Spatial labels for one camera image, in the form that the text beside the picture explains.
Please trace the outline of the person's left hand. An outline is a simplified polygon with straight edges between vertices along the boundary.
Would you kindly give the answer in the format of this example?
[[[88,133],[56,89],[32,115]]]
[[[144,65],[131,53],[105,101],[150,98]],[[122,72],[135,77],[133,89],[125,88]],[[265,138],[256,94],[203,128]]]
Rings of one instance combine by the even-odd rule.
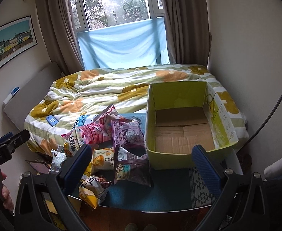
[[[4,199],[3,201],[3,206],[5,209],[9,210],[9,211],[13,211],[14,210],[14,203],[12,201],[12,198],[10,196],[10,191],[8,190],[8,188],[6,187],[6,185],[2,184],[2,197]]]

